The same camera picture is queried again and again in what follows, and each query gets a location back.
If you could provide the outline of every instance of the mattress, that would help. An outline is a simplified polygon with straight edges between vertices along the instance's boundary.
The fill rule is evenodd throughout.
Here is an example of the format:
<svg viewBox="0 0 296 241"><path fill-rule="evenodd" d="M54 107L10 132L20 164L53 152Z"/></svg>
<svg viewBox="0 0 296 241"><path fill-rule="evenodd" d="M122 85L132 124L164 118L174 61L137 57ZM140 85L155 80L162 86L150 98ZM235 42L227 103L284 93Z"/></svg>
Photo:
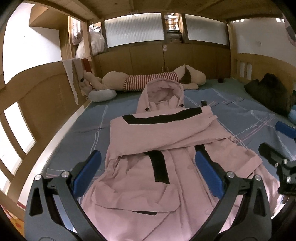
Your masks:
<svg viewBox="0 0 296 241"><path fill-rule="evenodd" d="M93 181L96 180L104 172L104 158L110 142L110 120L135 113L140 94L122 92L113 100L92 102L52 154L43 176L55 177L63 170L70 171L96 149L102 154L102 164L93 178ZM217 80L208 80L198 90L184 91L187 108L198 107L203 100L207 101L218 121L235 136L239 145L259 154L259 145L267 142L290 160L296 159L295 142L275 130L277 121L292 124L252 99L239 81L225 79L224 83L218 83ZM278 179L276 169L261 158L266 169Z"/></svg>

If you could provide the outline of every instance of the blue gripper pad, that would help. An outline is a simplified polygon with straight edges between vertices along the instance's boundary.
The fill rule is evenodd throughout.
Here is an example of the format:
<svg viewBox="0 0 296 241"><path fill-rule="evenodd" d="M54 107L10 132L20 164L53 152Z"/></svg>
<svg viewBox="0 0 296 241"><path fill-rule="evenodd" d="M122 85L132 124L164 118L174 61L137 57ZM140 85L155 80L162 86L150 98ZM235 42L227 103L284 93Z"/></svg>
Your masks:
<svg viewBox="0 0 296 241"><path fill-rule="evenodd" d="M101 162L101 153L98 150L94 150L86 161L76 164L73 168L71 171L74 178L72 192L75 199L84 195Z"/></svg>
<svg viewBox="0 0 296 241"><path fill-rule="evenodd" d="M287 137L289 137L291 139L296 138L296 130L281 121L278 121L276 123L276 130L283 133L284 135L286 135Z"/></svg>
<svg viewBox="0 0 296 241"><path fill-rule="evenodd" d="M200 173L202 174L202 177L207 183L207 186L209 187L211 193L215 197L222 199L224 195L223 182L214 168L209 164L208 160L200 151L197 151L195 154L195 163Z"/></svg>

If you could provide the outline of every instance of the metal screw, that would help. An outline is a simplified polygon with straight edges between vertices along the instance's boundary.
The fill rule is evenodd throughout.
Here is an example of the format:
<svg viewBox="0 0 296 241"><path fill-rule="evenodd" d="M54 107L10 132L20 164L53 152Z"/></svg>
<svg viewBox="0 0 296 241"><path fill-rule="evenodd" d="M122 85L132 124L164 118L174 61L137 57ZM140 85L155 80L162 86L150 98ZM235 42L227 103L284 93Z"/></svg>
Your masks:
<svg viewBox="0 0 296 241"><path fill-rule="evenodd" d="M62 172L62 177L63 178L66 178L66 177L69 177L69 172L68 171L64 171L64 172Z"/></svg>
<svg viewBox="0 0 296 241"><path fill-rule="evenodd" d="M227 177L229 178L234 178L234 173L233 172L227 172Z"/></svg>
<svg viewBox="0 0 296 241"><path fill-rule="evenodd" d="M38 180L40 180L40 179L41 179L41 175L40 175L40 174L35 176L35 180L36 180L36 181L38 181Z"/></svg>
<svg viewBox="0 0 296 241"><path fill-rule="evenodd" d="M262 177L261 177L260 175L255 175L255 179L256 179L257 181L261 181Z"/></svg>

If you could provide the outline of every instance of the pink jacket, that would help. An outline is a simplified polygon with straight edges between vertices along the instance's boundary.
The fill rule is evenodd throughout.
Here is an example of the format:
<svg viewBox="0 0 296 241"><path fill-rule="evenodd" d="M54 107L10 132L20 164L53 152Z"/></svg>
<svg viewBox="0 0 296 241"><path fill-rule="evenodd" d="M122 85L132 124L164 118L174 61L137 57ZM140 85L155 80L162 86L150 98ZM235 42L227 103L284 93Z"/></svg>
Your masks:
<svg viewBox="0 0 296 241"><path fill-rule="evenodd" d="M82 208L107 240L189 240L218 199L195 166L194 145L239 177L260 174L273 211L278 181L252 150L237 146L209 106L184 108L181 84L148 82L137 113L110 122L106 170L85 194ZM230 227L237 198L223 229Z"/></svg>

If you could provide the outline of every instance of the brown ear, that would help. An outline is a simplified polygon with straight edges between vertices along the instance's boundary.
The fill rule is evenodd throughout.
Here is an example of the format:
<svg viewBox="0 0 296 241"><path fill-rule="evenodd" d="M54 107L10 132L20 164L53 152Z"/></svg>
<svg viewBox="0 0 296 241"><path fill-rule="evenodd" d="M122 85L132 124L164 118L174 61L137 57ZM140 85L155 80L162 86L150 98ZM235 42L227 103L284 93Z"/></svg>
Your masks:
<svg viewBox="0 0 296 241"><path fill-rule="evenodd" d="M191 75L189 70L185 67L185 74L180 79L181 84L190 84L191 83Z"/></svg>

